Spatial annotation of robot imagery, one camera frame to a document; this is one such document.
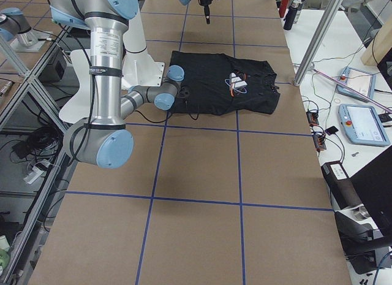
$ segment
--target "cardboard table surface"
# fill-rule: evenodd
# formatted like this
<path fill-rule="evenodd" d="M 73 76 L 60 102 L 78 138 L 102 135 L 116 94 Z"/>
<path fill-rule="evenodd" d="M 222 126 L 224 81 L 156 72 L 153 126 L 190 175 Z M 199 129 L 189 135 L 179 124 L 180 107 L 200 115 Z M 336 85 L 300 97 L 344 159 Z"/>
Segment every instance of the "cardboard table surface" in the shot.
<path fill-rule="evenodd" d="M 279 105 L 132 114 L 132 157 L 77 166 L 30 284 L 350 284 L 274 0 L 214 1 L 210 25 L 197 0 L 146 0 L 141 15 L 166 65 L 172 50 L 268 60 Z"/>

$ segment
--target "table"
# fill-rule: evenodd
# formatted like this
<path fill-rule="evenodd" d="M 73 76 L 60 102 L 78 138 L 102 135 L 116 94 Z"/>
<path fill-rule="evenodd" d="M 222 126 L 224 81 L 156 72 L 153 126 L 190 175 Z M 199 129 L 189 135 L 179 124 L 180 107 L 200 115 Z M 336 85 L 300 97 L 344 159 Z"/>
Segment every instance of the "table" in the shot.
<path fill-rule="evenodd" d="M 30 284 L 350 284 L 275 1 L 214 2 L 209 26 L 202 12 L 146 0 L 149 53 L 268 60 L 276 112 L 128 117 L 131 159 L 77 165 Z"/>
<path fill-rule="evenodd" d="M 287 39 L 287 45 L 290 49 L 290 55 L 292 57 L 293 63 L 300 63 L 303 55 L 312 39 L 313 32 L 317 27 L 323 11 L 321 10 L 303 10 L 300 16 L 300 20 L 296 25 L 293 25 L 292 30 L 285 31 L 285 36 Z M 352 53 L 355 53 L 357 49 L 362 47 L 362 41 L 355 32 L 353 26 L 350 24 L 346 14 L 338 12 L 335 16 L 315 58 L 314 61 L 318 61 L 323 58 L 333 58 L 333 57 L 345 57 Z M 379 72 L 376 67 L 364 66 L 360 60 L 362 53 L 365 51 L 362 48 L 357 54 L 352 55 L 345 59 L 331 59 L 315 63 L 315 67 L 330 75 L 338 76 L 341 74 L 342 70 L 350 63 L 351 67 L 356 67 L 358 69 L 370 72 L 372 74 Z M 323 99 L 317 97 L 315 93 L 328 101 L 331 101 L 331 112 L 328 116 L 328 110 L 320 111 L 320 116 L 318 118 L 320 124 L 324 129 L 330 126 L 336 126 L 339 132 L 336 134 L 341 138 L 344 148 L 345 148 L 345 158 L 343 166 L 346 169 L 349 176 L 354 175 L 362 169 L 368 162 L 377 157 L 386 148 L 376 147 L 376 146 L 362 146 L 354 145 L 349 142 L 344 134 L 344 130 L 340 121 L 338 119 L 337 110 L 339 104 L 365 104 L 359 100 L 341 95 L 339 93 L 334 94 L 335 85 L 323 78 L 320 75 L 314 75 L 314 88 L 312 86 L 313 72 L 308 73 L 304 81 L 300 86 L 301 94 L 303 95 L 303 100 L 310 100 L 316 102 L 320 108 L 328 108 L 329 105 Z M 390 92 L 390 88 L 382 75 L 376 75 L 375 88 Z M 374 93 L 374 100 L 386 105 L 387 107 L 392 106 L 392 95 L 390 94 L 380 94 Z M 382 113 L 382 110 L 375 107 L 378 113 Z M 392 131 L 390 128 L 385 129 L 389 138 L 392 138 Z M 341 146 L 340 141 L 332 136 L 328 136 L 329 139 L 336 142 Z M 340 158 L 340 151 L 336 145 L 333 145 L 330 141 L 326 141 L 326 151 L 321 151 L 319 162 L 323 165 L 326 162 L 337 161 Z M 353 219 L 352 210 L 348 209 L 343 211 L 343 213 Z M 372 223 L 373 227 L 376 228 L 374 222 L 371 219 L 361 221 L 361 224 L 366 222 Z M 352 283 L 359 283 L 363 278 L 368 279 L 365 274 L 357 275 L 354 270 L 350 269 L 350 275 L 352 278 Z M 392 278 L 392 272 L 384 270 L 379 274 L 377 278 L 377 284 L 389 284 L 390 278 Z"/>

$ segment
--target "white object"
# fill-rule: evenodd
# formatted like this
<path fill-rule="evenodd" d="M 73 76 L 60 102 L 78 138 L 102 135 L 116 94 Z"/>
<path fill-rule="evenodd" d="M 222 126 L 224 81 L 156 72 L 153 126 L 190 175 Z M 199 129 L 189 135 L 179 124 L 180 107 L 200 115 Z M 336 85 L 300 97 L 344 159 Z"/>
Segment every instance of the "white object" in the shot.
<path fill-rule="evenodd" d="M 27 184 L 33 184 L 36 179 L 38 179 L 44 172 L 46 172 L 46 170 L 41 170 L 40 168 L 38 168 L 36 166 L 37 164 L 43 164 L 45 167 L 49 167 L 51 163 L 46 159 L 36 163 L 34 167 L 32 167 L 31 172 L 25 178 L 23 178 L 23 181 L 25 181 Z"/>
<path fill-rule="evenodd" d="M 10 249 L 10 245 L 5 235 L 0 236 L 0 249 L 4 250 L 5 252 Z"/>
<path fill-rule="evenodd" d="M 90 110 L 90 75 L 88 72 L 88 61 L 83 50 L 73 50 L 70 58 L 79 80 L 79 90 L 60 109 L 59 117 L 66 123 L 74 124 L 78 120 L 89 115 Z"/>
<path fill-rule="evenodd" d="M 122 88 L 129 89 L 137 85 L 159 86 L 165 63 L 154 62 L 148 54 L 140 11 L 129 21 L 129 29 L 122 38 L 127 50 L 122 67 Z"/>
<path fill-rule="evenodd" d="M 245 87 L 247 83 L 232 72 L 230 74 L 230 85 L 233 85 L 233 89 L 240 89 Z"/>

